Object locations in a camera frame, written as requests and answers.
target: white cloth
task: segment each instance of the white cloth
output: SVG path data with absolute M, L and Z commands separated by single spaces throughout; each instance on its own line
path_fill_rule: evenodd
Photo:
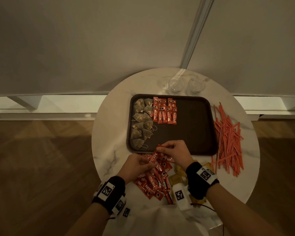
M 137 216 L 117 216 L 109 220 L 103 236 L 158 236 L 158 235 L 208 236 L 201 224 L 189 222 L 176 205 L 158 206 L 146 209 Z

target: person's left hand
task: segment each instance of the person's left hand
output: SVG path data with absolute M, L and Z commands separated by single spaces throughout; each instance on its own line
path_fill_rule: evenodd
M 149 163 L 147 157 L 132 154 L 128 156 L 117 176 L 123 178 L 125 183 L 128 184 L 130 181 L 136 180 L 140 174 L 145 173 L 154 167 L 156 167 L 156 165 L 154 163 Z

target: dark brown tray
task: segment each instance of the dark brown tray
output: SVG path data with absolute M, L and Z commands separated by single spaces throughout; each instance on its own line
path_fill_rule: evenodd
M 157 131 L 153 136 L 148 138 L 144 144 L 148 148 L 135 150 L 130 143 L 132 125 L 137 121 L 132 116 L 135 114 L 133 106 L 135 101 L 140 98 L 146 99 L 173 98 L 177 106 L 177 125 L 158 124 L 154 122 Z M 170 95 L 149 95 L 136 94 L 130 100 L 130 113 L 127 133 L 127 147 L 135 153 L 151 153 L 158 144 L 163 144 L 169 140 L 184 140 L 192 155 L 209 155 L 216 154 L 218 142 L 214 128 L 214 122 L 211 112 L 211 106 L 208 100 L 202 97 L 189 96 L 170 96 Z

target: clear glass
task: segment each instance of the clear glass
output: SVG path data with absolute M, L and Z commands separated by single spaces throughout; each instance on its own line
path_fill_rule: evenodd
M 198 94 L 205 89 L 205 83 L 201 79 L 190 79 L 188 83 L 191 93 Z
M 184 87 L 185 84 L 179 76 L 172 77 L 168 81 L 168 88 L 173 92 L 180 92 Z

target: black cable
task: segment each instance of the black cable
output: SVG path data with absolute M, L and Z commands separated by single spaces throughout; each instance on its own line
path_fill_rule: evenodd
M 210 207 L 208 207 L 208 206 L 205 206 L 205 205 L 203 205 L 203 204 L 191 203 L 191 205 L 192 205 L 192 206 L 204 206 L 205 208 L 208 208 L 208 209 L 210 209 L 210 210 L 212 210 L 212 211 L 215 212 L 215 210 L 213 210 L 212 208 L 210 208 Z

